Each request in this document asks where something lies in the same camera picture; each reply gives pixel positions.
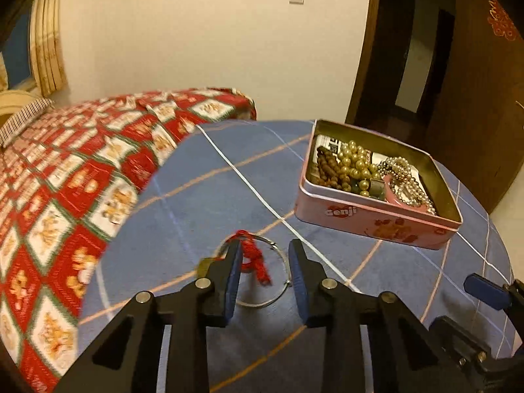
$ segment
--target pink tin box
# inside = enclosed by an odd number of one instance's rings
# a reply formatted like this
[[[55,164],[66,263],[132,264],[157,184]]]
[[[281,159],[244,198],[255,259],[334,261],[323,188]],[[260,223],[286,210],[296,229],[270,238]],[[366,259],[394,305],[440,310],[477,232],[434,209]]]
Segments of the pink tin box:
[[[405,157],[418,169],[437,215],[311,183],[307,174],[316,152],[318,135],[346,143],[354,140],[388,157]],[[462,224],[457,204],[431,155],[376,132],[321,119],[313,126],[308,157],[300,176],[295,214],[307,223],[430,249],[440,249]]]

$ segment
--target blue gripper pad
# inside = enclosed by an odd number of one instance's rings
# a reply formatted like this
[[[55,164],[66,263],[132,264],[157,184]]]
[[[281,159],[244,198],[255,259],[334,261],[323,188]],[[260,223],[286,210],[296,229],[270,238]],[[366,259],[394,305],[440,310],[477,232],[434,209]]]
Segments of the blue gripper pad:
[[[302,322],[306,324],[309,318],[309,296],[306,284],[304,283],[304,274],[300,268],[297,253],[291,244],[289,246],[288,254],[289,268],[291,269],[291,279],[295,299],[297,300],[298,314],[300,315]]]
[[[235,311],[236,295],[238,292],[238,283],[240,281],[240,271],[242,269],[242,245],[238,242],[238,247],[235,250],[235,259],[233,261],[233,266],[231,267],[231,272],[227,278],[227,285],[225,290],[225,314],[224,317],[229,323],[233,317],[233,312]]]
[[[464,291],[495,310],[507,309],[512,305],[508,291],[476,273],[466,277]]]

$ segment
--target round table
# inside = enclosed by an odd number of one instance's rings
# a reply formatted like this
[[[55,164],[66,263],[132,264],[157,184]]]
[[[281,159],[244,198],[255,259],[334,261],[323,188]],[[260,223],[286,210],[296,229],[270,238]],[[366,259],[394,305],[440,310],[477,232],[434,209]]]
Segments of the round table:
[[[185,139],[152,178],[95,271],[79,322],[79,353],[136,292],[161,295],[193,281],[198,261],[213,255],[231,233],[256,232],[286,251],[297,237],[294,229],[362,292],[393,291],[425,326],[448,315],[487,342],[494,356],[510,356],[515,329],[504,312],[479,303],[462,287],[474,272],[499,285],[513,281],[504,244],[480,203],[439,165],[464,219],[439,251],[303,223],[293,207],[311,128],[311,122],[224,122]],[[242,274],[238,297],[244,301],[270,298],[285,280],[280,258],[263,245],[272,286]],[[312,248],[305,250],[322,261]],[[329,277],[340,280],[322,263]],[[167,336],[164,341],[158,391],[164,386]],[[322,328],[302,327],[292,288],[266,308],[237,306],[227,328],[208,328],[211,391],[318,392],[323,342]]]

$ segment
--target bolt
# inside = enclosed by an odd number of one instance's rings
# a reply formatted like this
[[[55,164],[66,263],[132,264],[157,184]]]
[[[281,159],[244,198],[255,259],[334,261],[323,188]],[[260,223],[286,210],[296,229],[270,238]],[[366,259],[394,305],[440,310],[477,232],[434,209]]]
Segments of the bolt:
[[[200,278],[195,281],[195,285],[197,288],[203,290],[211,285],[211,281],[208,278]]]
[[[484,362],[486,360],[486,358],[488,357],[488,355],[486,355],[486,352],[480,352],[478,355],[477,355],[477,359],[479,362]]]
[[[148,291],[140,291],[136,296],[135,300],[139,303],[147,303],[151,298],[151,293]]]
[[[333,288],[336,288],[336,286],[339,283],[331,278],[325,278],[322,280],[322,286],[328,290],[332,290]]]
[[[395,303],[398,297],[395,294],[393,294],[391,291],[384,291],[381,294],[381,298],[382,298],[382,301],[391,304],[391,303]]]

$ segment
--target pillow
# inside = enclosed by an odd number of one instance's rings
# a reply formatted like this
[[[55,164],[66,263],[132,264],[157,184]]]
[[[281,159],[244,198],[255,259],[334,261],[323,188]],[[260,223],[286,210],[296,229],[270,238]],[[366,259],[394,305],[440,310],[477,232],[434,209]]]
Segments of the pillow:
[[[54,101],[51,99],[36,99],[12,114],[0,128],[0,143],[2,147],[5,148],[10,144],[13,139],[26,129],[33,119],[50,106],[54,107]]]

